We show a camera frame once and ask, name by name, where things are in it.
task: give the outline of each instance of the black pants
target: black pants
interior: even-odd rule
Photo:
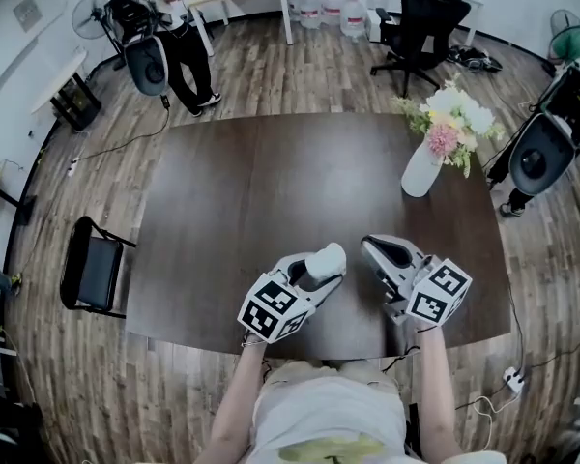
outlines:
[[[511,158],[511,153],[513,153],[513,148],[516,143],[517,139],[511,141],[487,173],[488,179],[491,179],[494,184],[501,183],[509,173],[509,159]],[[532,196],[520,192],[518,189],[514,189],[509,195],[509,204],[513,211],[524,210],[526,204],[531,201],[531,199],[533,199]]]
[[[209,100],[213,94],[209,56],[200,35],[197,30],[183,24],[171,33],[163,31],[157,33],[157,36],[161,39],[165,50],[170,87],[191,113],[197,113],[200,110],[198,105]],[[187,86],[181,64],[185,64],[191,70],[197,95]]]

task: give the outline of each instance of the flower bouquet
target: flower bouquet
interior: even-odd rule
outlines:
[[[408,118],[411,130],[424,135],[402,177],[402,187],[413,196],[423,196],[429,191],[443,164],[462,168],[464,177],[468,177],[478,138],[500,138],[503,134],[492,112],[459,89],[456,78],[447,81],[445,89],[437,91],[424,104],[403,98],[392,100],[393,106]],[[419,187],[407,190],[406,186],[417,184]]]

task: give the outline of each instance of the white vase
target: white vase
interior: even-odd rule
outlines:
[[[429,149],[427,139],[417,148],[402,175],[404,192],[413,197],[427,194],[441,171],[443,161]]]

